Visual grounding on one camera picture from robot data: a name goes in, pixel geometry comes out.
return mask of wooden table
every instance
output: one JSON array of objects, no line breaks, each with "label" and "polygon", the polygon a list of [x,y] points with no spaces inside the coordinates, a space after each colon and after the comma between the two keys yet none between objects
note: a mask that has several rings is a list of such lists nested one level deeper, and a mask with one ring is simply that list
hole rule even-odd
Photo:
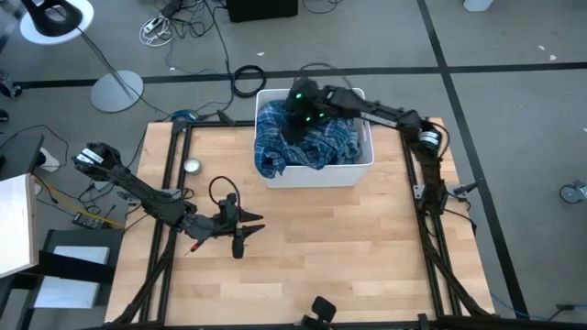
[{"label": "wooden table", "polygon": [[[169,123],[150,124],[145,136],[138,176],[153,187],[161,187],[170,136]],[[420,313],[434,318],[399,134],[377,126],[373,139],[375,163],[357,186],[275,190],[265,187],[254,167],[252,127],[194,129],[190,156],[202,161],[203,172],[186,177],[185,187],[195,191],[191,202],[204,215],[217,213],[207,187],[226,175],[240,189],[243,207],[264,215],[260,223],[267,226],[247,240],[242,260],[231,258],[227,237],[210,239],[184,257],[194,242],[179,235],[165,324],[291,324],[309,312],[317,295],[337,306],[339,323],[409,321]],[[172,184],[182,147],[180,137]],[[458,183],[450,152],[442,166],[443,178]],[[227,183],[215,184],[215,198],[230,192]],[[447,208],[466,214],[454,200]],[[141,216],[135,212],[127,225]],[[471,225],[453,214],[444,214],[442,223],[455,275],[492,311]],[[146,218],[125,233],[106,321],[120,315],[142,284],[153,228]],[[440,286],[450,311],[443,280]],[[160,288],[154,290],[151,318]]]}]

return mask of black bracket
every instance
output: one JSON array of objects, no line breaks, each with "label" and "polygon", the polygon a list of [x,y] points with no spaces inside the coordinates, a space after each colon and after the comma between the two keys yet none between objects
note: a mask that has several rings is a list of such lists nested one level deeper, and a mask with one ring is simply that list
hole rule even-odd
[{"label": "black bracket", "polygon": [[314,303],[312,303],[312,312],[316,314],[317,318],[304,315],[300,323],[302,327],[307,330],[329,330],[331,329],[330,323],[337,313],[337,306],[317,296]]},{"label": "black bracket", "polygon": [[428,323],[428,318],[424,313],[418,315],[418,323],[420,325],[420,330],[430,330],[430,324]]}]

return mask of blue plaid shirt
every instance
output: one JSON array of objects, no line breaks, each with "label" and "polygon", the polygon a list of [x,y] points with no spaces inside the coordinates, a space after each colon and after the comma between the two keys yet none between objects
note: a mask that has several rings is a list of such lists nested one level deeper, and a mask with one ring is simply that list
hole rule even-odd
[{"label": "blue plaid shirt", "polygon": [[260,175],[272,179],[287,165],[322,170],[326,165],[354,164],[360,156],[359,135],[352,119],[330,119],[309,129],[296,146],[282,136],[286,124],[285,101],[268,102],[257,113],[255,166]]}]

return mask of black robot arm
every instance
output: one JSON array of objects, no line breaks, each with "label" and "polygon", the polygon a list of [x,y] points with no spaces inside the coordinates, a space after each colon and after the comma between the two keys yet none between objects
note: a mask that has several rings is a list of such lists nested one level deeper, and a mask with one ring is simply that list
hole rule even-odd
[{"label": "black robot arm", "polygon": [[240,208],[237,196],[231,193],[218,202],[220,212],[207,217],[197,213],[197,207],[183,198],[183,193],[171,195],[157,191],[133,175],[120,159],[120,153],[106,143],[88,143],[73,158],[75,169],[100,182],[112,182],[141,201],[145,213],[162,221],[172,230],[185,232],[196,240],[195,250],[209,237],[233,236],[233,257],[243,257],[246,237],[262,229],[264,225],[242,226],[240,223],[262,219]]},{"label": "black robot arm", "polygon": [[[449,193],[440,177],[440,162],[446,151],[440,152],[442,134],[435,123],[421,117],[416,110],[405,111],[378,102],[363,100],[350,89],[325,86],[318,88],[315,81],[303,78],[293,84],[285,110],[288,125],[282,127],[282,135],[288,143],[300,141],[308,129],[320,125],[328,118],[362,118],[373,123],[396,129],[420,163],[424,190],[418,199],[418,209],[428,215],[442,215]],[[447,283],[459,296],[470,315],[488,316],[467,293],[459,280],[444,263],[428,235],[421,235],[425,254],[434,262]]]}]

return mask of white storage box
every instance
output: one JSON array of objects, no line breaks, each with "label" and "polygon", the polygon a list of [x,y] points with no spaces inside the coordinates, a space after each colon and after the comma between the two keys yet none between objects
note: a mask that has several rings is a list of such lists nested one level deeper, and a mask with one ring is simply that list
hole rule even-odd
[{"label": "white storage box", "polygon": [[[365,98],[365,93],[355,88],[354,91]],[[257,136],[257,113],[270,101],[285,100],[289,89],[269,89],[257,93],[255,111],[255,137]],[[283,175],[277,173],[275,178],[263,178],[269,188],[319,188],[319,187],[351,187],[357,184],[360,178],[373,164],[373,141],[369,122],[355,119],[355,129],[359,134],[361,156],[355,164],[326,165],[322,170],[310,169],[306,166],[287,166]]]}]

